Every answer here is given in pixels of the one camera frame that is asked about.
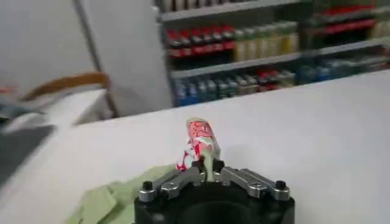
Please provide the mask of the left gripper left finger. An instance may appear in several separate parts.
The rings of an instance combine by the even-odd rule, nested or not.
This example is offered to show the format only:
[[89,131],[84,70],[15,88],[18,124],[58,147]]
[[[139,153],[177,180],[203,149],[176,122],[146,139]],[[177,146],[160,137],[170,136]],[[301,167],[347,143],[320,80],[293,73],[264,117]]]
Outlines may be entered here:
[[177,198],[188,186],[200,186],[207,179],[202,160],[192,163],[187,170],[177,170],[173,165],[159,166],[141,174],[144,178],[138,191],[138,200],[152,203],[158,197]]

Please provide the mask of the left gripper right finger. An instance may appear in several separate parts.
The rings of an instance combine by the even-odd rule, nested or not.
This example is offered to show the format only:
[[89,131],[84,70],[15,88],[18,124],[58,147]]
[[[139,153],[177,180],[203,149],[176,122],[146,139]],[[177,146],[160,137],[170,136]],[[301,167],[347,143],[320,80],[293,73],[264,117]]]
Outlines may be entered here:
[[271,196],[277,201],[288,201],[290,189],[282,180],[272,181],[249,169],[234,169],[221,160],[213,160],[214,180],[223,186],[238,186],[252,198]]

